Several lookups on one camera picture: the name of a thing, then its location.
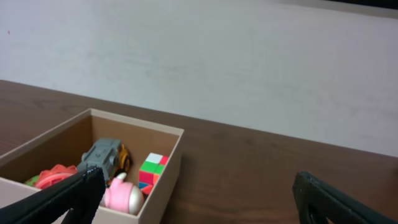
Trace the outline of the orange round spinner toy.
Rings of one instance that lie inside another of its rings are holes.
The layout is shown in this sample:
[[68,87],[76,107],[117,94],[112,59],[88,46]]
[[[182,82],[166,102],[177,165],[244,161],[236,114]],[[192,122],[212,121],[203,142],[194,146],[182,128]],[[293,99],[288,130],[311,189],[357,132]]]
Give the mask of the orange round spinner toy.
[[69,178],[77,172],[78,169],[76,168],[76,166],[65,167],[61,164],[57,164],[50,170],[43,170],[39,174],[39,178],[35,182],[34,187],[42,190],[46,189],[64,179]]

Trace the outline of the pink white duck toy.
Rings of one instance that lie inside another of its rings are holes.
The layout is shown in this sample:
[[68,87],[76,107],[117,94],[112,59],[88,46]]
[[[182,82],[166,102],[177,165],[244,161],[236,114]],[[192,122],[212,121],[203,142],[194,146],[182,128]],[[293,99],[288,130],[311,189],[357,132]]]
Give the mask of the pink white duck toy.
[[125,182],[127,174],[121,172],[106,188],[100,205],[118,212],[137,215],[144,204],[144,196],[132,182]]

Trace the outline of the colourful puzzle cube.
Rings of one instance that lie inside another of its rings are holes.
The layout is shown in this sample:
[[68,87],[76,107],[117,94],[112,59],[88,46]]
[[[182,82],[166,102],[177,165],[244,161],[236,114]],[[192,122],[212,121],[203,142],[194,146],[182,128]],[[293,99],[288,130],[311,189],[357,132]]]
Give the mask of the colourful puzzle cube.
[[168,156],[153,152],[146,157],[139,169],[139,188],[144,195],[149,195],[152,192],[168,160]]

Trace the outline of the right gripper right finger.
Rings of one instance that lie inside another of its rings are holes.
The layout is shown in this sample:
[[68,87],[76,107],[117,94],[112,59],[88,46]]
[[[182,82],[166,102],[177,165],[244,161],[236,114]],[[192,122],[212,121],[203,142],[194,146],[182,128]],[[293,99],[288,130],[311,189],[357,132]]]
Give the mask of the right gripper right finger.
[[298,172],[292,191],[300,224],[397,224],[309,172]]

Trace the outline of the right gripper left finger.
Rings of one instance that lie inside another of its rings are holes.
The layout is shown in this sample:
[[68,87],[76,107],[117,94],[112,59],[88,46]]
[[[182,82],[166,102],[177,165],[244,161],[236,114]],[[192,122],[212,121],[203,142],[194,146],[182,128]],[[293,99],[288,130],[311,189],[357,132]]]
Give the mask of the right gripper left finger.
[[106,184],[100,167],[89,167],[1,209],[2,224],[92,223]]

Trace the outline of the green number ball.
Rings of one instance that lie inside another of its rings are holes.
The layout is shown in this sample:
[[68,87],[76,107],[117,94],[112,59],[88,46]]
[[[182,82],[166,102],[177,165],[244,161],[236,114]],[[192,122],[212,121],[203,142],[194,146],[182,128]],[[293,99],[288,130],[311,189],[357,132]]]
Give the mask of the green number ball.
[[28,186],[35,187],[35,185],[36,185],[37,181],[39,180],[39,178],[40,178],[40,175],[35,175],[32,178],[30,178],[27,181],[25,181],[24,183],[26,185],[28,185]]

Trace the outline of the yellow grey toy truck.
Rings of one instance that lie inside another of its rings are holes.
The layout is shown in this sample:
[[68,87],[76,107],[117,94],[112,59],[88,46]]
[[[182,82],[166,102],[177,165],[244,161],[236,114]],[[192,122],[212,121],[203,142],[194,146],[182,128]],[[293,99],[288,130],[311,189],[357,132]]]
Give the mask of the yellow grey toy truck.
[[118,174],[128,173],[132,159],[127,147],[119,139],[100,138],[84,152],[81,162],[77,165],[78,171],[96,166],[103,170],[104,180],[108,184]]

